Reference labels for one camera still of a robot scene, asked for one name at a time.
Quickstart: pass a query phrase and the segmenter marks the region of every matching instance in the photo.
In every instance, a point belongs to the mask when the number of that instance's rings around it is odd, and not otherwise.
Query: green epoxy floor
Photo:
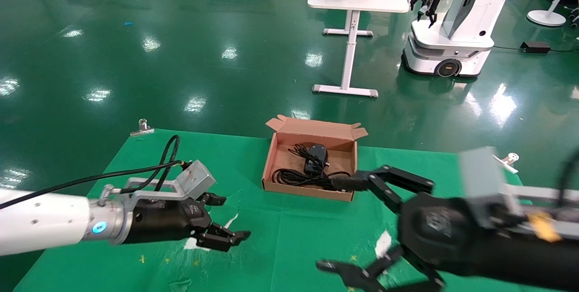
[[[102,172],[141,117],[254,137],[271,135],[264,123],[276,114],[361,122],[366,146],[517,152],[523,183],[539,186],[579,145],[579,53],[495,49],[476,81],[414,76],[400,66],[414,13],[362,12],[375,36],[358,39],[352,86],[380,97],[312,94],[340,83],[346,38],[321,31],[343,26],[345,11],[306,1],[0,0],[0,185],[36,190]],[[549,4],[507,0],[495,43],[577,47],[579,30],[525,19]],[[38,254],[0,258],[0,290]]]

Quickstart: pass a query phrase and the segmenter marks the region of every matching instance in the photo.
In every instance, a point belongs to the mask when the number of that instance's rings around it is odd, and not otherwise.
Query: black power cord
[[[504,49],[516,49],[519,51],[525,51],[525,49],[523,49],[523,48],[499,47],[499,46],[493,46],[493,47],[504,48]],[[577,51],[579,51],[579,48],[576,48],[576,49],[550,49],[549,51],[550,52],[577,52]]]
[[[173,145],[173,150],[171,152],[171,158],[170,158],[169,162],[171,163],[175,160],[175,156],[177,154],[177,150],[179,149],[179,144],[180,144],[180,137],[178,135],[173,135],[169,139],[167,144],[165,145],[165,149],[163,150],[163,154],[161,155],[161,161],[159,161],[159,165],[165,163],[165,158],[167,158],[167,153],[169,152],[169,147],[171,146],[172,142],[175,142],[175,144]],[[161,169],[162,168],[153,172],[153,174],[151,174],[151,176],[145,182],[141,183],[137,187],[127,187],[127,188],[120,189],[120,193],[133,193],[137,190],[141,190],[144,187],[147,187],[151,183],[151,181],[153,181],[153,179],[155,179],[157,174],[159,174]],[[167,178],[167,175],[169,174],[170,170],[171,170],[171,167],[165,168],[165,171],[161,175],[161,178],[159,178],[159,182],[157,183],[157,186],[155,186],[155,191],[161,190],[161,186],[163,185],[163,182],[165,182],[165,179]]]
[[[175,141],[175,144],[173,146],[173,151],[171,153],[171,160],[169,162],[165,163],[165,158],[167,157],[169,147],[171,146],[171,143],[173,141]],[[52,193],[52,192],[58,191],[60,189],[79,185],[81,183],[97,181],[100,179],[106,179],[106,178],[112,178],[112,177],[119,177],[122,175],[129,175],[129,174],[137,174],[137,173],[154,171],[153,174],[147,179],[147,181],[141,183],[141,185],[139,185],[138,187],[121,189],[121,193],[135,192],[139,189],[143,189],[144,187],[146,187],[149,183],[151,183],[151,181],[155,178],[155,176],[157,176],[157,174],[159,174],[159,172],[161,170],[165,169],[165,172],[163,172],[163,175],[161,175],[161,178],[159,179],[159,184],[162,185],[163,181],[167,177],[167,174],[170,171],[171,167],[173,167],[177,164],[180,164],[182,169],[184,170],[187,168],[188,165],[190,165],[190,163],[185,163],[185,162],[182,162],[180,160],[174,160],[175,156],[176,156],[177,149],[179,148],[179,141],[180,141],[180,138],[178,135],[174,135],[173,137],[171,137],[171,139],[167,142],[167,145],[165,146],[165,150],[163,150],[163,157],[161,158],[161,163],[157,166],[149,166],[148,168],[136,168],[134,170],[123,170],[123,171],[117,171],[117,172],[103,173],[103,174],[99,174],[99,175],[93,175],[91,177],[85,177],[82,179],[77,179],[74,181],[62,183],[60,185],[48,187],[46,189],[42,189],[39,191],[35,191],[33,193],[29,193],[29,194],[24,195],[22,197],[12,199],[11,201],[6,201],[6,202],[0,204],[0,210],[5,209],[6,207],[9,207],[12,205],[16,205],[17,203],[21,203],[23,201],[27,201],[29,199],[38,197],[38,196],[45,195],[47,193]]]
[[[288,151],[296,156],[300,156],[301,158],[305,158],[306,161],[311,161],[314,167],[320,173],[319,175],[306,175],[299,171],[292,170],[291,168],[279,168],[273,172],[271,175],[271,180],[275,183],[282,183],[285,185],[291,186],[304,186],[304,185],[317,185],[322,187],[324,190],[331,190],[335,191],[336,189],[332,186],[329,177],[338,174],[344,174],[350,176],[350,173],[344,171],[332,172],[332,173],[325,173],[324,169],[326,168],[327,164],[324,164],[322,160],[313,156],[306,146],[303,144],[295,144],[294,149],[289,149]]]

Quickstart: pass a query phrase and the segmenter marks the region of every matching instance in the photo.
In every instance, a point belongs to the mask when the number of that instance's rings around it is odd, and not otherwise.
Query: table leg
[[[350,79],[352,78],[352,66],[354,65],[354,52],[356,52],[356,36],[358,32],[358,21],[360,20],[360,11],[353,10],[348,24],[348,43],[346,46],[346,58],[344,61],[344,72],[342,73],[341,86],[328,85],[314,85],[312,90],[314,92],[329,92],[339,94],[361,95],[378,97],[377,90],[367,90],[364,88],[350,87]]]
[[[324,28],[323,34],[337,34],[337,35],[348,35],[350,34],[350,21],[352,19],[352,10],[346,11],[346,24],[344,29],[335,28]],[[372,37],[374,33],[371,30],[358,30],[356,33],[360,36],[370,36]]]

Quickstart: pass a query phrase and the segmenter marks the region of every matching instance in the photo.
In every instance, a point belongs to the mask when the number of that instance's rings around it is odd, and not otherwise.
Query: open cardboard box
[[[279,168],[291,168],[303,172],[304,158],[288,151],[295,144],[304,144],[306,148],[322,144],[327,148],[326,173],[346,171],[354,174],[358,169],[358,143],[356,139],[368,135],[366,129],[359,128],[360,123],[343,124],[315,120],[295,119],[278,115],[266,123],[275,130],[269,153],[263,170],[262,183],[265,191],[291,193],[293,195],[352,201],[353,191],[327,191],[318,186],[306,185],[294,187],[274,183],[271,175]]]

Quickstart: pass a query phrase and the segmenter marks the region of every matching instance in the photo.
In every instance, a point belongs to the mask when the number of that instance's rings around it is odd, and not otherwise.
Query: box flap
[[[355,141],[368,135],[364,128],[359,128],[360,123],[344,124],[316,120],[296,119],[278,115],[266,122],[266,125],[278,133],[312,135],[319,137],[331,137],[335,139],[347,139]]]

